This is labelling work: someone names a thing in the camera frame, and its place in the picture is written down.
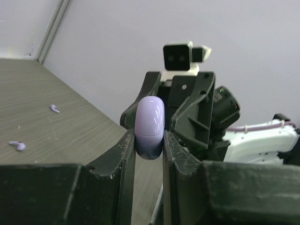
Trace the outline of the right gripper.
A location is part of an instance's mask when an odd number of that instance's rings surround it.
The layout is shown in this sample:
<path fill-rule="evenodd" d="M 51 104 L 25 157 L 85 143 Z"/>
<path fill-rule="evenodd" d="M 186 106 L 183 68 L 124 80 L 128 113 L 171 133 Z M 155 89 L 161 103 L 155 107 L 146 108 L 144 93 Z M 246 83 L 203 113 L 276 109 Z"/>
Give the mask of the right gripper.
<path fill-rule="evenodd" d="M 165 128 L 199 160 L 223 161 L 230 142 L 226 129 L 240 118 L 240 106 L 225 87 L 215 87 L 215 73 L 174 76 L 161 83 L 161 73 L 145 74 L 135 101 L 121 114 L 120 125 L 135 127 L 138 104 L 146 96 L 158 96 L 165 104 Z"/>

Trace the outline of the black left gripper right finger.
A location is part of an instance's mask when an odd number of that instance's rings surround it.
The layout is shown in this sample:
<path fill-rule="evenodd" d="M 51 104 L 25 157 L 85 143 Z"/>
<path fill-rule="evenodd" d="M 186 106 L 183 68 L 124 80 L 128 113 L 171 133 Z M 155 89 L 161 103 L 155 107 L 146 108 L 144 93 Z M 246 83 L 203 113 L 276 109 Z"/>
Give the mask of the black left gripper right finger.
<path fill-rule="evenodd" d="M 297 225 L 300 169 L 199 161 L 164 134 L 164 224 Z"/>

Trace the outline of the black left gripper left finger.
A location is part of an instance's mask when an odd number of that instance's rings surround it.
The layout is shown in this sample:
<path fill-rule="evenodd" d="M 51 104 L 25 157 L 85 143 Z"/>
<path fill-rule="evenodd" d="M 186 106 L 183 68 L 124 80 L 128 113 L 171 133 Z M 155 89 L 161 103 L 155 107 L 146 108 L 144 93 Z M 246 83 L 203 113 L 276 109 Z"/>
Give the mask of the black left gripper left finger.
<path fill-rule="evenodd" d="M 135 135 L 87 165 L 3 165 L 3 225 L 128 225 L 131 223 Z"/>

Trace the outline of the lilac earbud case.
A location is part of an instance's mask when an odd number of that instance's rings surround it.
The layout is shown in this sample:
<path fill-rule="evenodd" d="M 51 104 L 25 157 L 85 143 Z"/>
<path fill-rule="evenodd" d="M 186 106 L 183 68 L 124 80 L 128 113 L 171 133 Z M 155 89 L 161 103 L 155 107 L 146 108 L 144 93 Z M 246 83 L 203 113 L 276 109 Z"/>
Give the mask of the lilac earbud case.
<path fill-rule="evenodd" d="M 164 129 L 164 102 L 156 96 L 141 99 L 135 117 L 135 149 L 141 158 L 154 160 L 161 155 Z"/>

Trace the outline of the lilac earbud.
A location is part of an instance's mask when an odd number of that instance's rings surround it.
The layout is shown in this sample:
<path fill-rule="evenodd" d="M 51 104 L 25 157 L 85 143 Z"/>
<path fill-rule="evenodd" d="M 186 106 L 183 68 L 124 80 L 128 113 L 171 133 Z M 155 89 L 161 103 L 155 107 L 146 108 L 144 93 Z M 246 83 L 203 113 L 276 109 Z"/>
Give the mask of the lilac earbud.
<path fill-rule="evenodd" d="M 56 108 L 55 105 L 50 105 L 49 108 L 50 108 L 53 112 L 59 113 L 59 110 Z"/>
<path fill-rule="evenodd" d="M 23 142 L 11 141 L 9 145 L 15 146 L 17 151 L 23 151 L 26 149 L 26 145 Z"/>

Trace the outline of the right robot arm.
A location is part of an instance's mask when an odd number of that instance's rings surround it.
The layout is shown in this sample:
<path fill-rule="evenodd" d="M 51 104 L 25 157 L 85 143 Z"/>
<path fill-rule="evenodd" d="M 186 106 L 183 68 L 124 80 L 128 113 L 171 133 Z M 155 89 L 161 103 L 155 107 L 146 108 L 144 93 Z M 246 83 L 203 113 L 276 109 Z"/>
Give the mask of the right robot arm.
<path fill-rule="evenodd" d="M 121 115 L 126 129 L 163 130 L 135 138 L 145 159 L 163 156 L 166 225 L 297 225 L 300 130 L 277 113 L 269 122 L 232 127 L 240 107 L 213 72 L 166 81 L 148 72 Z"/>

